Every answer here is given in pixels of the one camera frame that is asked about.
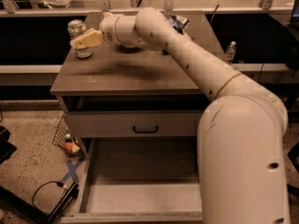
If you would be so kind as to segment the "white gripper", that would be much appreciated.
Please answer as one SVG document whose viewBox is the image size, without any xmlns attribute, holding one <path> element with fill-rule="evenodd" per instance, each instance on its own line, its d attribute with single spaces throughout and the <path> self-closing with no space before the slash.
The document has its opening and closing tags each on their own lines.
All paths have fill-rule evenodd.
<svg viewBox="0 0 299 224">
<path fill-rule="evenodd" d="M 119 45 L 121 42 L 117 36 L 117 22 L 121 14 L 113 14 L 110 12 L 103 13 L 103 19 L 99 24 L 99 29 L 89 29 L 82 35 L 79 35 L 70 41 L 70 45 L 74 49 L 86 49 L 100 46 L 104 40 L 107 43 Z"/>
</svg>

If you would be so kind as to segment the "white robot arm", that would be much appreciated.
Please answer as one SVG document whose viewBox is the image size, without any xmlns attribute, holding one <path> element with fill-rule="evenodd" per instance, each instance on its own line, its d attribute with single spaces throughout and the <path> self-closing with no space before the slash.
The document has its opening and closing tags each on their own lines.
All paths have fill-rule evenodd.
<svg viewBox="0 0 299 224">
<path fill-rule="evenodd" d="M 283 157 L 288 113 L 273 92 L 177 32 L 156 8 L 134 16 L 107 12 L 71 46 L 103 42 L 165 50 L 210 100 L 197 132 L 204 224 L 291 224 Z"/>
</svg>

